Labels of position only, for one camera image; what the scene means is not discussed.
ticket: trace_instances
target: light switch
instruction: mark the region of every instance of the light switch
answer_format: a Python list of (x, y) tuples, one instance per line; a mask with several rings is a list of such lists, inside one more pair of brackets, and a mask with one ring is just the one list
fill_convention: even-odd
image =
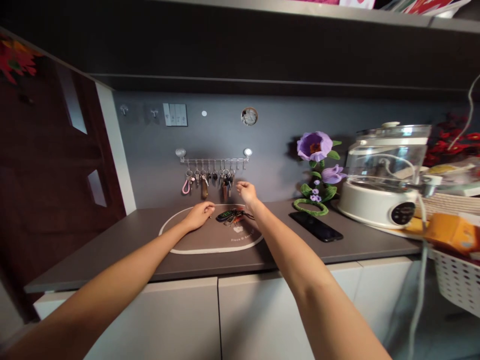
[(165, 125), (172, 126), (170, 118), (170, 106), (167, 103), (163, 104), (163, 114), (165, 115)]
[(185, 104), (163, 104), (163, 113), (165, 115), (165, 125), (188, 126), (187, 105)]
[(177, 126), (177, 118), (175, 116), (175, 104), (170, 104), (170, 122), (171, 126)]
[(181, 117), (181, 126), (188, 126), (187, 122), (187, 105), (180, 104), (180, 117)]
[(182, 126), (182, 114), (180, 113), (180, 104), (175, 104), (176, 125)]

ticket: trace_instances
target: metal hook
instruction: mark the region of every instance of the metal hook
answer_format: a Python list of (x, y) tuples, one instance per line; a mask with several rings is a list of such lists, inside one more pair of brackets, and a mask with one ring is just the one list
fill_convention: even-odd
[(129, 112), (129, 108), (127, 107), (127, 105), (123, 104), (123, 105), (120, 105), (120, 111), (123, 114), (123, 116), (126, 116), (127, 113)]

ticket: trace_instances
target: forearm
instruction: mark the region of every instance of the forearm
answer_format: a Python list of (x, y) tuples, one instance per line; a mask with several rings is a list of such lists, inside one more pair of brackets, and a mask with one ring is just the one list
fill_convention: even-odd
[(302, 238), (259, 200), (250, 204), (268, 248), (294, 296), (335, 283), (330, 271)]
[(314, 251), (260, 201), (249, 205), (291, 289), (316, 359), (389, 359)]
[(83, 359), (189, 231), (174, 226), (88, 282), (7, 353), (11, 359)]

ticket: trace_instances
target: countertop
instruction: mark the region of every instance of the countertop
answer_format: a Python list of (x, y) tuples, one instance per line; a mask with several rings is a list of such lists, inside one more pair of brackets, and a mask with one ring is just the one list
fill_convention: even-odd
[[(296, 232), (326, 264), (419, 254), (421, 243), (391, 235), (351, 220), (330, 208), (319, 217), (343, 234), (343, 239), (324, 243), (289, 217), (292, 200), (265, 205)], [(107, 229), (25, 286), (27, 293), (77, 290), (101, 271), (158, 236), (162, 225), (182, 208), (139, 209)], [(277, 266), (262, 240), (246, 250), (211, 254), (169, 253), (151, 281), (180, 280), (226, 274), (274, 270)]]

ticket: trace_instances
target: hand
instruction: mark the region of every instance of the hand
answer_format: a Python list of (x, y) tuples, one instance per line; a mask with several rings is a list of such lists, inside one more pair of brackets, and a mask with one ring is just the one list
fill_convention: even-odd
[(195, 205), (186, 218), (181, 221), (189, 232), (201, 227), (207, 219), (214, 213), (215, 204), (210, 201), (201, 202)]
[(258, 200), (257, 191), (253, 184), (246, 181), (238, 181), (236, 183), (236, 189), (245, 202), (245, 205), (250, 206), (253, 202)]

